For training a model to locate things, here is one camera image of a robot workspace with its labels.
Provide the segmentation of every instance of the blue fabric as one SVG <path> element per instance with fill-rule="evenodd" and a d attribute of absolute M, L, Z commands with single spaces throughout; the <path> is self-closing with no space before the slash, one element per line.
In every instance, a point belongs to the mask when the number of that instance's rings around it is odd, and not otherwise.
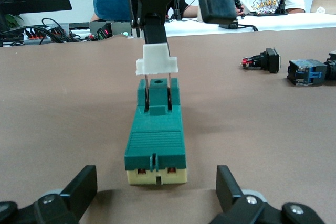
<path fill-rule="evenodd" d="M 93 0 L 95 14 L 105 20 L 129 21 L 128 0 Z"/>

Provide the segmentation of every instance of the person's hand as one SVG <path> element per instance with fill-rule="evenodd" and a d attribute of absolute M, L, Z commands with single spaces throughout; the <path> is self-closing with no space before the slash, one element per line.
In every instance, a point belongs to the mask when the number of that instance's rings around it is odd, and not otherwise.
<path fill-rule="evenodd" d="M 237 13 L 237 16 L 241 16 L 241 15 L 243 15 L 244 14 L 244 5 L 241 5 L 241 9 L 238 9 L 237 7 L 236 7 L 236 13 Z"/>

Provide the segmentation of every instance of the green plant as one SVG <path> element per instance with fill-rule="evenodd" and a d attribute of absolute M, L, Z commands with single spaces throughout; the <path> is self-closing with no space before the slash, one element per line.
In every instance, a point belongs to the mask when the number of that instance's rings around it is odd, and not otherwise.
<path fill-rule="evenodd" d="M 19 15 L 6 14 L 5 17 L 6 17 L 6 20 L 10 28 L 20 26 L 20 24 L 18 23 L 18 20 L 19 19 L 23 20 Z"/>

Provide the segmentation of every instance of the brown table surface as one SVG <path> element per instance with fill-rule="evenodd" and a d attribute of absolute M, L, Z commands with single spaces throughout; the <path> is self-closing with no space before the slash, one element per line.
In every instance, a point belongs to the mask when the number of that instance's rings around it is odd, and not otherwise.
<path fill-rule="evenodd" d="M 295 87 L 288 61 L 325 62 L 336 28 L 169 38 L 178 57 L 188 183 L 130 186 L 123 155 L 142 77 L 142 39 L 0 49 L 0 200 L 23 208 L 96 165 L 81 223 L 209 223 L 221 212 L 216 166 L 241 188 L 336 219 L 336 82 Z M 275 47 L 278 74 L 241 58 Z"/>

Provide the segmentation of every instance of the silver bolt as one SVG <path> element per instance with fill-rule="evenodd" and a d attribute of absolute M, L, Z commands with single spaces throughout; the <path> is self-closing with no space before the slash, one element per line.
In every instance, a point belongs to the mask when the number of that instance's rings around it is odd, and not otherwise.
<path fill-rule="evenodd" d="M 0 212 L 7 210 L 9 207 L 8 203 L 3 203 L 0 205 Z"/>
<path fill-rule="evenodd" d="M 301 215 L 304 213 L 302 208 L 297 205 L 291 205 L 290 210 L 292 210 L 292 212 L 297 215 Z"/>
<path fill-rule="evenodd" d="M 51 203 L 54 199 L 55 199 L 55 195 L 47 195 L 46 197 L 43 198 L 42 203 L 48 204 L 48 203 Z"/>
<path fill-rule="evenodd" d="M 257 199 L 252 196 L 247 196 L 246 200 L 247 200 L 247 203 L 252 204 L 252 205 L 255 205 L 256 203 L 258 203 Z"/>

